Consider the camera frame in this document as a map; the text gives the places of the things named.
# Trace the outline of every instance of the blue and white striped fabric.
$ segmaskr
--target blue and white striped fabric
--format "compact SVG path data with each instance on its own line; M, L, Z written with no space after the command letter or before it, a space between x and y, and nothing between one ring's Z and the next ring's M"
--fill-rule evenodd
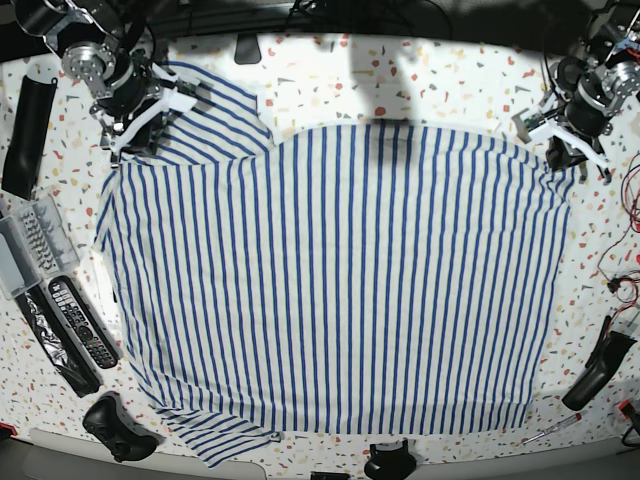
M140 387L208 465L278 431L522 424L573 182L512 144L399 124L274 146L200 75L159 155L102 194Z

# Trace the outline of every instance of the shirt sleeve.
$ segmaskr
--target shirt sleeve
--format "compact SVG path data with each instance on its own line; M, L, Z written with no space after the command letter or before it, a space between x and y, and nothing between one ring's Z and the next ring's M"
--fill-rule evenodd
M198 103L188 112L168 114L155 160L170 165L221 163L273 147L271 132L258 118L256 95L196 65L174 61L167 66L200 81Z
M267 445L278 435L225 413L179 408L158 408L156 413L209 468Z

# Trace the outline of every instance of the red wire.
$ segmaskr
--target red wire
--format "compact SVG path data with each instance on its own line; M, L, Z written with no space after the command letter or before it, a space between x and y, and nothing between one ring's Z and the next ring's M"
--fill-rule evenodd
M640 209L638 208L638 204L640 203L640 189L638 189L638 192L633 197L633 200L631 201L631 206L628 205L628 199L630 198L629 192L631 190L631 180L633 180L636 175L640 174L640 165L638 165L637 167L633 166L633 163L636 161L638 157L640 157L640 153L637 153L631 159L631 161L629 162L629 168L627 170L627 173L624 176L622 181L623 193L622 193L621 201L622 201L622 207L624 208L625 212L627 212L627 214L629 215L629 226L624 231L620 239L617 242L615 242L613 245L611 245L609 248L607 248L600 256L600 260L598 260L598 264L597 264L598 271L602 274L604 278L607 279L607 281L611 281L611 279L607 276L606 273L604 273L604 271L601 268L601 264L602 264L602 261L604 260L604 257L611 250L613 250L615 247L617 247L622 243L622 241L626 238L627 234L629 233L629 230L633 229L634 232L640 233Z
M633 278L621 278L620 279L620 284L621 285L623 283L625 283L625 282L631 283L631 286L633 287L633 298L631 298L630 300L623 301L623 304L620 307L618 307L618 309L611 316L611 323L613 323L613 320L615 320L615 318L618 315L620 315L625 310L628 310L631 307L633 307L636 304L636 302L638 301L638 283L640 282L640 279L633 279Z
M630 48L627 48L627 53L634 57L636 61L640 61L640 53L636 52L635 50L631 50Z

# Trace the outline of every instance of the terrazzo surface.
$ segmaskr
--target terrazzo surface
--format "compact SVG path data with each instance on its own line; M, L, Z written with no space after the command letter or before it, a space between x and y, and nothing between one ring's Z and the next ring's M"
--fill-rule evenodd
M260 36L262 61L235 64L235 37L182 39L169 58L199 64L258 94L258 108L276 140L330 124L372 119L406 119L416 124L453 127L515 139L514 113L539 101L544 81L541 57L517 49L435 42L399 37L348 35ZM91 99L83 84L59 71L52 56L0 65L0 158L9 145L20 84L29 68L58 77L38 196L50 193L65 219L80 256L76 283L113 338L120 342L121 320L108 276L91 250L100 188L109 173L108 155L96 145L99 125L88 115ZM603 145L612 160L613 181L604 185L595 168L575 185L571 219L557 280L555 308L535 377L535 394L526 427L468 435L409 436L424 463L487 459L578 445L619 435L624 427L616 405L640 398L640 347L634 346L610 384L589 404L585 418L542 441L520 445L571 414L560 401L580 375L604 316L618 305L598 274L597 262L628 226L620 205L622 176L640 149L640 106L635 98L613 122ZM533 148L543 154L545 146ZM18 201L0 194L4 213ZM638 268L638 238L629 235L603 259L611 274ZM79 399L57 375L12 301L0 299L0 421L12 423L21 438L39 428L95 441L81 420L102 393L117 391L131 417L166 437L159 451L191 455L177 435L161 423L122 359L101 370L98 394ZM364 477L371 443L399 440L394 435L326 435L285 432L280 443L240 455L261 465L270 477L308 477L309 472L343 471Z

